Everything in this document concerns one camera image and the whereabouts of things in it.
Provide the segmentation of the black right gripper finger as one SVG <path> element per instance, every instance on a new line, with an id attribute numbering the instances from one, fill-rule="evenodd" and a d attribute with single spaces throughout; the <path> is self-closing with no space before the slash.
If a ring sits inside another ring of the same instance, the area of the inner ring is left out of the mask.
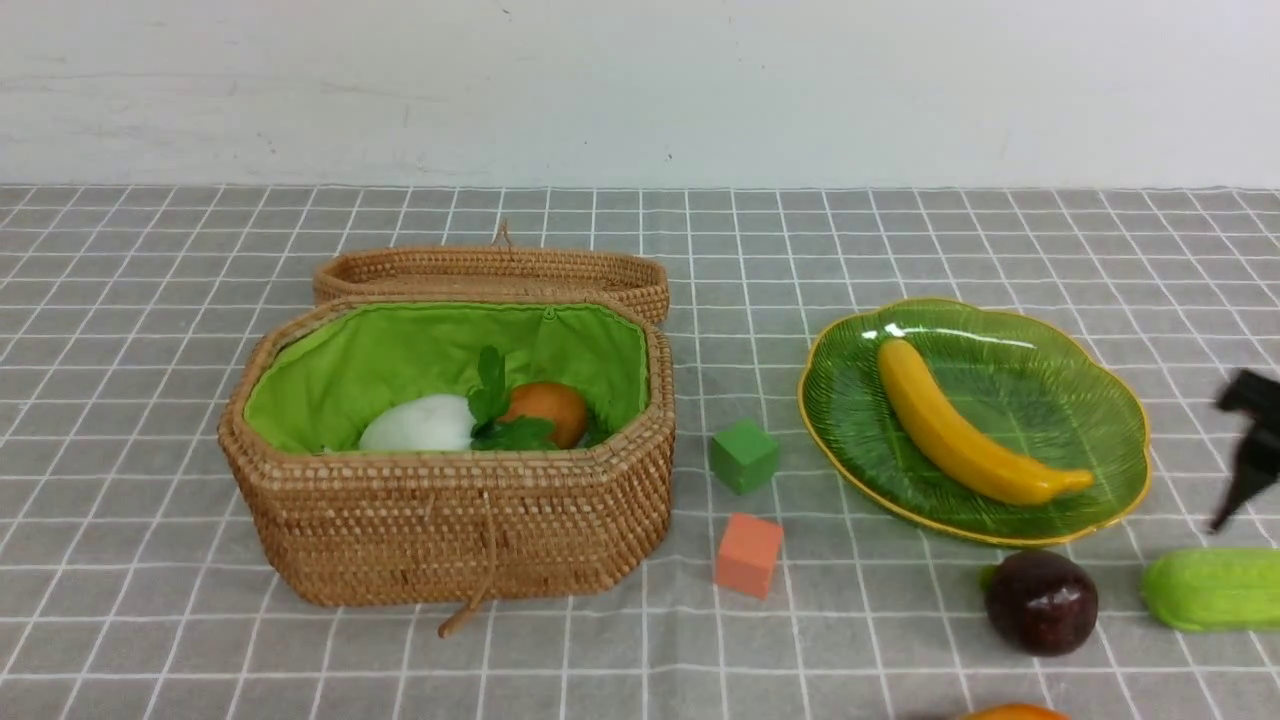
<path id="1" fill-rule="evenodd" d="M 1225 384 L 1215 407 L 1221 413 L 1242 413 L 1251 424 L 1236 445 L 1231 480 L 1210 523 L 1212 534 L 1220 533 L 1249 501 L 1277 484 L 1279 383 L 1242 368 Z"/>

